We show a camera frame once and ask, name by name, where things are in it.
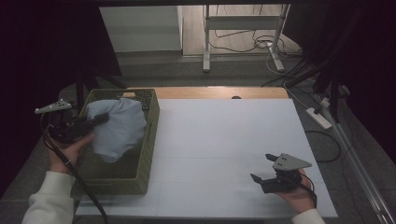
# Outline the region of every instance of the power strip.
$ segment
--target power strip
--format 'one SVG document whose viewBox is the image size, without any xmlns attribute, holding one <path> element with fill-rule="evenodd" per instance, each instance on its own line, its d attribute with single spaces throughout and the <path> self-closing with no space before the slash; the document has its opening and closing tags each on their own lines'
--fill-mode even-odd
<svg viewBox="0 0 396 224">
<path fill-rule="evenodd" d="M 329 121 L 327 121 L 325 118 L 323 118 L 320 114 L 315 114 L 314 113 L 315 109 L 314 108 L 309 108 L 305 110 L 305 112 L 312 118 L 314 119 L 320 127 L 322 127 L 324 130 L 328 130 L 332 127 Z"/>
</svg>

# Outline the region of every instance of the green plastic crate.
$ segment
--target green plastic crate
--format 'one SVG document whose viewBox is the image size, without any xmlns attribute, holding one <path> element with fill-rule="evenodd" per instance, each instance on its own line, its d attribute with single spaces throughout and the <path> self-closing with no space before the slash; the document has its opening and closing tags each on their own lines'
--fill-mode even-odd
<svg viewBox="0 0 396 224">
<path fill-rule="evenodd" d="M 78 159 L 77 169 L 93 194 L 146 194 L 149 187 L 152 153 L 160 116 L 160 106 L 155 90 L 92 90 L 80 115 L 86 115 L 87 104 L 91 102 L 108 99 L 117 100 L 121 97 L 138 100 L 142 103 L 147 121 L 145 135 L 138 146 L 126 151 L 114 163 L 104 162 L 99 155 L 92 151 L 90 146 L 84 148 Z M 76 183 L 73 186 L 72 195 L 82 194 L 85 194 L 85 192 Z"/>
</svg>

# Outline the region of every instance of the table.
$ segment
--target table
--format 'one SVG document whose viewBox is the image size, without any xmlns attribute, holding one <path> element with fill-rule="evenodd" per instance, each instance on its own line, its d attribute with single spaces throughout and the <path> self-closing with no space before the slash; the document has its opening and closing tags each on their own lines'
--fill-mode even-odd
<svg viewBox="0 0 396 224">
<path fill-rule="evenodd" d="M 292 217 L 249 174 L 273 178 L 265 153 L 313 163 L 318 210 L 337 217 L 294 104 L 281 88 L 155 88 L 161 115 L 146 195 L 98 196 L 109 216 L 263 219 Z M 244 100 L 232 100 L 238 95 Z M 99 215 L 83 197 L 77 215 Z"/>
</svg>

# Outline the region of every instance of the white wall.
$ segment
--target white wall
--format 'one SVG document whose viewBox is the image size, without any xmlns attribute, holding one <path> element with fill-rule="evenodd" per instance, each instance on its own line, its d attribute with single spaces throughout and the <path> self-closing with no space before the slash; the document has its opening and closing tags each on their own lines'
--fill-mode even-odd
<svg viewBox="0 0 396 224">
<path fill-rule="evenodd" d="M 116 52 L 181 49 L 177 7 L 101 7 L 100 11 Z"/>
</svg>

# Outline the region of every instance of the person's left hand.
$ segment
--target person's left hand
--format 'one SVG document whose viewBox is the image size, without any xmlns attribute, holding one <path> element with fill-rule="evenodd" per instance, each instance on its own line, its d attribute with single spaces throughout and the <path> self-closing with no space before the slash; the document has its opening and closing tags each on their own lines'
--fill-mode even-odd
<svg viewBox="0 0 396 224">
<path fill-rule="evenodd" d="M 81 149 L 90 143 L 94 138 L 93 133 L 85 135 L 83 138 L 79 139 L 72 145 L 62 146 L 61 144 L 53 141 L 53 143 L 62 151 L 62 153 L 69 159 L 73 165 L 76 164 L 78 156 L 80 155 Z M 64 163 L 59 159 L 59 157 L 49 148 L 47 148 L 49 153 L 49 170 L 52 172 L 69 174 L 69 170 L 64 165 Z"/>
</svg>

